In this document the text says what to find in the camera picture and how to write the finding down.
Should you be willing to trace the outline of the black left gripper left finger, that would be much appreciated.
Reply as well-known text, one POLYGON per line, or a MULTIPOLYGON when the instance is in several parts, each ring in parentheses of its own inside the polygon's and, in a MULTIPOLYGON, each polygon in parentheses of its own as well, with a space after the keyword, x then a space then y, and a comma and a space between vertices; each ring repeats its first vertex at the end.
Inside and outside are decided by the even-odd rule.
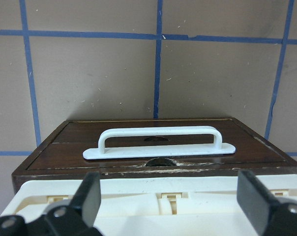
POLYGON ((51 209, 46 220, 53 225, 93 225, 100 204, 100 175, 87 173, 72 199, 51 209))

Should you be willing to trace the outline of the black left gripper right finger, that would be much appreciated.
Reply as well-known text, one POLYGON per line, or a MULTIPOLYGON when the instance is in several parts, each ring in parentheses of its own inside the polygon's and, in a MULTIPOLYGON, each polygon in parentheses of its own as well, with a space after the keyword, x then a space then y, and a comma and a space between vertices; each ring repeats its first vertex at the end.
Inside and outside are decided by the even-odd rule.
POLYGON ((274 196, 252 171, 239 171, 237 202, 258 234, 297 234, 297 201, 274 196))

